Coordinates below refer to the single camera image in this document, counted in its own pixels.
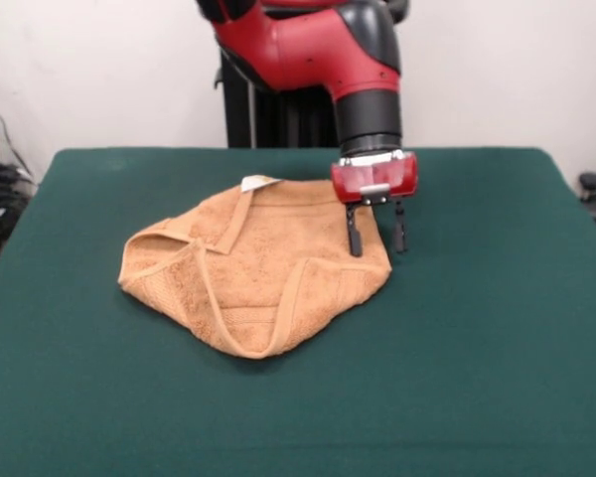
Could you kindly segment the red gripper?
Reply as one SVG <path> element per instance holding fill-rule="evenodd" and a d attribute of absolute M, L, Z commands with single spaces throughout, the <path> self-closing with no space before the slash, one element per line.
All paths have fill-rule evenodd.
<path fill-rule="evenodd" d="M 346 207 L 346 224 L 350 254 L 363 255 L 362 237 L 356 225 L 360 204 L 394 201 L 395 226 L 393 245 L 397 253 L 407 251 L 405 209 L 400 197 L 416 192 L 417 156 L 396 149 L 374 155 L 343 157 L 331 165 L 331 180 L 338 200 Z"/>

